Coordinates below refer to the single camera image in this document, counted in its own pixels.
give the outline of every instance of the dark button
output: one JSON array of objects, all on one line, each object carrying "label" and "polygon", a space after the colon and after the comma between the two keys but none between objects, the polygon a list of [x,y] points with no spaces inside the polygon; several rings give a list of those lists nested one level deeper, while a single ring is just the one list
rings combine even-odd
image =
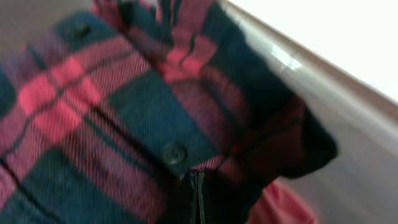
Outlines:
[{"label": "dark button", "polygon": [[89,32],[90,26],[86,22],[77,22],[68,30],[68,33],[73,37],[84,37]]},{"label": "dark button", "polygon": [[168,144],[163,149],[163,159],[170,165],[183,162],[187,158],[187,150],[178,144]]}]

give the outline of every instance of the plaid shirt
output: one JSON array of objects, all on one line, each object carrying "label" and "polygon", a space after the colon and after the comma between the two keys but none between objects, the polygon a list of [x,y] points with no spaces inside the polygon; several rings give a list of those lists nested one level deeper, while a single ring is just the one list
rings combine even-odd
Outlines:
[{"label": "plaid shirt", "polygon": [[0,223],[153,223],[189,169],[249,208],[336,146],[217,2],[97,0],[2,60],[0,155]]}]

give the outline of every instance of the gray surface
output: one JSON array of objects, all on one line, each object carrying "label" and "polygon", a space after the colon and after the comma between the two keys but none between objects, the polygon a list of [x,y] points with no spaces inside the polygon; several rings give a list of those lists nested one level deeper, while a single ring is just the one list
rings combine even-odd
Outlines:
[{"label": "gray surface", "polygon": [[[0,57],[90,5],[90,0],[0,1]],[[321,223],[395,223],[398,159],[317,96],[305,98],[338,140],[341,154],[325,169],[288,184],[314,207]]]}]

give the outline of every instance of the red and black plaid fabric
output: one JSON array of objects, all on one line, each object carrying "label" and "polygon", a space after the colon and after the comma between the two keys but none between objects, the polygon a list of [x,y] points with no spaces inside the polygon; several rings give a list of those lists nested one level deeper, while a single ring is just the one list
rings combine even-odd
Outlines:
[{"label": "red and black plaid fabric", "polygon": [[217,2],[97,0],[2,60],[0,155],[1,223],[153,223],[189,169],[255,200],[336,146]]}]

